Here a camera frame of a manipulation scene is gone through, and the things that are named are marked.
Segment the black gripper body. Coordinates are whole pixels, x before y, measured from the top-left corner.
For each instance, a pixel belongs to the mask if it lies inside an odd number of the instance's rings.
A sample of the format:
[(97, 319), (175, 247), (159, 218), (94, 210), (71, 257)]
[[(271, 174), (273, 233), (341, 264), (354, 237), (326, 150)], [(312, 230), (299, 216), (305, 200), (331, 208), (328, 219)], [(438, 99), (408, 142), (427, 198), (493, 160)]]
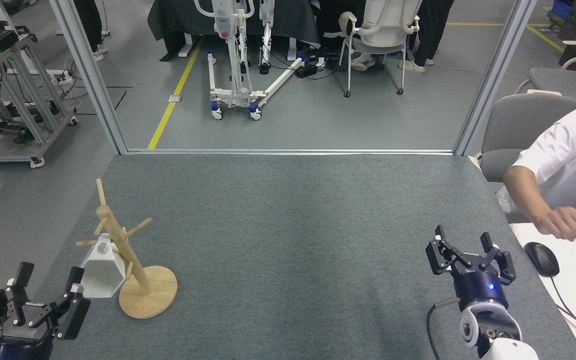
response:
[(509, 308), (509, 303), (502, 289), (502, 283), (496, 272), (474, 271), (455, 274), (455, 294), (460, 312), (482, 302), (493, 301)]
[(53, 351), (54, 321), (40, 326), (7, 326), (0, 322), (0, 360), (49, 360)]

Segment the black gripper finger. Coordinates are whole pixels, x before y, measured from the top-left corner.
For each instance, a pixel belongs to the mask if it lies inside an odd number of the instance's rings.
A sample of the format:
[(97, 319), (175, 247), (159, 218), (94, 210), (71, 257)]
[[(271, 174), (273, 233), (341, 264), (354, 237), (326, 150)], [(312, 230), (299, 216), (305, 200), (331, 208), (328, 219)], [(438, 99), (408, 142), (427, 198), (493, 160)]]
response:
[(23, 306), (30, 301), (26, 287), (34, 266), (31, 262), (21, 262), (15, 276), (7, 281), (4, 288), (0, 288), (0, 327), (8, 319), (11, 319), (14, 326), (25, 325)]
[(434, 232), (434, 239), (426, 246), (426, 256), (434, 275), (464, 273), (469, 268), (466, 255), (446, 240), (443, 225), (437, 225)]
[(486, 255), (482, 260), (480, 260), (480, 262), (478, 262), (478, 268), (482, 271), (486, 271), (490, 267), (491, 262), (496, 261), (499, 268), (498, 273), (500, 282), (505, 286), (512, 284), (512, 282), (516, 280), (517, 276), (510, 253), (498, 248), (493, 243), (488, 232), (482, 233), (480, 242)]
[(38, 313), (38, 326), (59, 340), (75, 340), (82, 328), (91, 301), (83, 296), (84, 268), (72, 268), (62, 296), (44, 305)]

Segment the person's right hand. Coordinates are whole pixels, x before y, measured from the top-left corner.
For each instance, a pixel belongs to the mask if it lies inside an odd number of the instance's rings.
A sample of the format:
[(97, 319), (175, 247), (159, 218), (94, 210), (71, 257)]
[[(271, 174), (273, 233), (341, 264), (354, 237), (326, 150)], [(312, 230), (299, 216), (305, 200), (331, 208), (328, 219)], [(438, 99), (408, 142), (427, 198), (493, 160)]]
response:
[(553, 235), (556, 239), (574, 241), (576, 239), (576, 208), (564, 206), (548, 210), (540, 214), (534, 224), (543, 235)]

